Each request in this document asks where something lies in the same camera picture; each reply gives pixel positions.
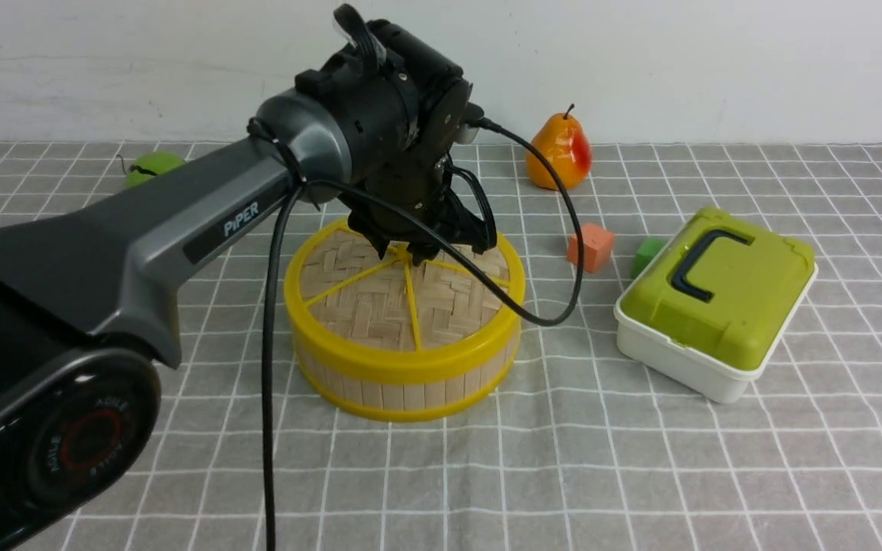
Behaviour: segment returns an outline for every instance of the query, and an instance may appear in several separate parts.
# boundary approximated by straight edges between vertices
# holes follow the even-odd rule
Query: yellow spoke
[[[420,320],[417,320],[417,300],[413,297],[413,278],[410,264],[403,263],[403,280],[407,283],[407,306],[410,307],[410,330],[413,332],[413,348],[420,350]]]
[[[435,266],[441,266],[441,268],[454,269],[455,272],[466,273],[466,275],[469,275],[469,276],[472,276],[473,278],[475,278],[475,273],[469,272],[467,269],[465,269],[465,266],[461,266],[459,264],[449,264],[448,262],[441,262],[439,260],[427,260],[424,262],[427,262],[427,264],[433,264]],[[496,285],[499,285],[501,287],[508,287],[507,280],[500,279],[500,278],[493,278],[492,275],[490,275],[489,278],[492,279],[493,282],[496,283]]]
[[[396,258],[384,260],[383,262],[379,262],[379,264],[377,264],[376,266],[372,266],[372,268],[364,269],[363,272],[359,272],[357,273],[357,275],[353,275],[352,278],[343,279],[342,282],[336,283],[336,285],[329,287],[329,289],[326,289],[324,292],[318,293],[316,294],[316,296],[309,298],[307,301],[305,301],[305,307],[308,308],[309,306],[312,306],[312,304],[315,304],[316,302],[319,302],[319,300],[328,297],[330,294],[336,292],[337,290],[343,289],[343,287],[345,287],[346,285],[353,285],[353,283],[365,278],[365,276],[369,276],[371,273],[378,272],[381,269],[386,268],[386,266],[391,266],[399,261],[400,259]]]

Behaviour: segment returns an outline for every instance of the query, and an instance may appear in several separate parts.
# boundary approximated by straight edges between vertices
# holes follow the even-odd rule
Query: black cable
[[[295,203],[305,193],[305,185],[297,185],[285,194],[281,201],[274,230],[270,237],[270,252],[267,254],[267,275],[263,285],[263,322],[260,335],[260,410],[262,410],[263,430],[263,510],[265,510],[266,551],[276,548],[276,527],[274,526],[274,466],[273,466],[273,353],[274,353],[274,310],[277,304],[277,275],[281,261],[281,242],[288,226],[288,216]]]
[[[567,188],[564,186],[564,183],[560,180],[560,175],[557,174],[557,171],[554,170],[553,166],[547,160],[546,157],[543,156],[542,153],[539,152],[535,147],[532,146],[528,141],[522,139],[521,137],[515,135],[512,132],[509,132],[507,129],[503,129],[500,125],[496,125],[496,123],[489,121],[489,119],[480,119],[475,125],[481,129],[489,129],[491,132],[500,133],[500,135],[504,135],[511,140],[514,140],[522,147],[525,147],[530,153],[532,153],[540,163],[550,172],[550,176],[554,179],[554,182],[557,184],[557,189],[559,189],[560,194],[563,195],[564,205],[567,206],[567,213],[570,214],[571,222],[573,222],[574,231],[577,233],[577,277],[574,279],[573,285],[573,293],[571,293],[570,300],[567,303],[566,308],[559,314],[559,316],[555,318],[540,318],[536,316],[536,314],[529,313],[528,310],[524,308],[521,304],[512,300],[512,297],[508,296],[507,293],[504,292],[503,289],[496,282],[493,282],[489,275],[486,275],[485,272],[482,271],[478,266],[475,265],[474,262],[470,261],[466,258],[465,255],[462,254],[461,251],[458,251],[457,248],[454,247],[450,242],[445,240],[444,237],[441,237],[436,231],[431,230],[423,222],[416,219],[405,210],[402,210],[379,197],[372,195],[371,193],[361,191],[361,189],[354,188],[350,185],[344,184],[344,182],[339,181],[307,181],[304,175],[301,174],[300,166],[298,165],[298,160],[295,159],[294,155],[291,154],[290,149],[278,140],[273,132],[270,131],[266,126],[262,125],[253,125],[255,119],[252,119],[252,126],[256,126],[258,132],[250,132],[251,135],[255,135],[256,137],[260,137],[260,139],[266,139],[272,142],[281,157],[283,157],[283,161],[285,167],[289,168],[292,172],[294,182],[293,187],[290,192],[287,193],[281,199],[283,205],[280,206],[279,216],[277,216],[277,220],[274,223],[274,229],[272,233],[272,241],[270,241],[270,252],[267,256],[267,274],[265,278],[265,304],[263,304],[263,323],[262,323],[262,339],[260,339],[260,408],[262,409],[262,430],[263,430],[263,438],[262,438],[262,446],[263,446],[263,494],[265,494],[265,545],[266,551],[276,551],[276,519],[274,519],[274,515],[276,515],[276,507],[274,507],[274,478],[273,478],[273,342],[274,342],[274,315],[276,314],[276,303],[277,303],[277,276],[279,275],[279,264],[281,257],[281,243],[283,243],[284,233],[287,229],[288,217],[291,214],[291,209],[294,208],[295,203],[298,202],[305,193],[307,193],[307,189],[312,185],[319,185],[325,187],[331,187],[336,189],[340,193],[345,193],[347,195],[352,195],[354,198],[363,199],[367,202],[370,202],[374,205],[377,205],[383,209],[389,210],[393,214],[402,217],[408,223],[413,224],[421,233],[426,234],[431,240],[433,240],[438,247],[442,250],[450,254],[454,257],[455,261],[458,261],[459,264],[465,266],[466,271],[475,276],[490,292],[492,292],[496,297],[501,300],[508,307],[508,309],[512,310],[519,317],[523,318],[526,321],[532,322],[532,324],[542,325],[542,327],[552,327],[552,325],[561,324],[561,322],[566,321],[570,314],[573,313],[574,308],[577,306],[577,298],[580,294],[580,286],[583,279],[584,272],[584,237],[580,230],[580,220],[577,219],[577,211],[574,210],[573,201],[570,199],[570,195],[567,193]],[[479,209],[482,213],[483,220],[486,222],[490,222],[486,224],[486,231],[490,231],[490,227],[492,231],[494,231],[495,225],[495,217],[492,213],[492,208],[490,203],[488,202],[488,198],[485,197],[484,191],[481,188],[479,180],[472,174],[470,171],[466,171],[464,168],[455,167],[454,164],[449,163],[448,168],[454,168],[452,174],[457,174],[461,178],[465,178],[465,181],[468,181],[469,186],[472,188],[472,193],[475,195],[476,200],[479,202]]]
[[[485,240],[488,243],[495,243],[497,235],[496,217],[492,212],[489,198],[485,196],[485,191],[482,189],[481,182],[479,182],[479,177],[476,177],[471,171],[456,167],[451,163],[445,164],[445,170],[463,179],[469,185],[469,188],[472,189],[472,195],[475,195],[475,202],[479,203],[479,213],[482,216],[482,222],[485,224]]]

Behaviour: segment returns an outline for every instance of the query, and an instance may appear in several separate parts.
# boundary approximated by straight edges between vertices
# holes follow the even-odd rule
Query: green block
[[[181,167],[186,161],[175,153],[153,151],[139,157],[125,176],[125,186],[134,187],[144,184],[159,174],[165,174],[173,168]]]
[[[642,241],[635,253],[635,265],[631,269],[631,279],[638,278],[639,273],[644,271],[645,266],[648,266],[655,255],[658,255],[658,251],[661,251],[662,247],[665,247],[665,240],[660,240],[658,237],[646,237],[645,241]]]

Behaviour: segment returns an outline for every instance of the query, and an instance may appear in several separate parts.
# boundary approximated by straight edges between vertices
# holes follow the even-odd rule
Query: green lid
[[[699,210],[622,300],[622,311],[738,370],[755,370],[815,271],[805,242]]]

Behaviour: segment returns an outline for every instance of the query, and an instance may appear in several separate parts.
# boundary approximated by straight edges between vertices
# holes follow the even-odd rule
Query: black handle
[[[714,241],[717,240],[718,237],[726,237],[729,240],[737,241],[738,243],[742,243],[745,245],[750,245],[750,241],[745,237],[741,237],[738,234],[731,233],[727,230],[710,230],[706,235],[701,237],[699,241],[696,242],[696,245],[693,246],[692,249],[688,253],[686,253],[686,258],[683,258],[682,262],[679,262],[679,266],[677,266],[676,271],[672,273],[672,288],[677,290],[677,292],[686,293],[689,296],[701,300],[704,302],[710,302],[714,297],[713,292],[708,292],[706,289],[700,289],[693,283],[687,282],[686,273],[693,269],[693,265],[696,264],[698,260],[700,260],[701,255],[706,252],[707,248],[710,248],[711,244],[714,244]]]

